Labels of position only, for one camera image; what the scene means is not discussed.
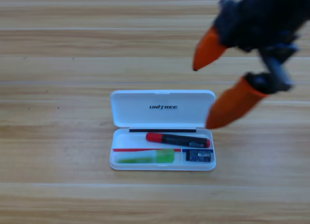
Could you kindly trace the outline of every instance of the black strip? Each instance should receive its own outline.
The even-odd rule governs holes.
[[[178,132],[178,133],[196,133],[196,129],[129,129],[129,132]]]

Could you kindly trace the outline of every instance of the small black component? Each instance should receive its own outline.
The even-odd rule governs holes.
[[[192,150],[186,151],[186,161],[191,162],[211,162],[210,150]]]

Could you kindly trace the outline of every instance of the wood grain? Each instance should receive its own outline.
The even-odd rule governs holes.
[[[213,130],[210,172],[112,170],[115,90],[209,89],[256,52],[194,72],[218,0],[0,0],[0,223],[308,224],[309,24],[285,66],[295,82]]]

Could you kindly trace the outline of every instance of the red cap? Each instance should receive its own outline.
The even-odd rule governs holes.
[[[162,133],[147,133],[146,140],[155,143],[162,143],[163,141],[163,134]]]

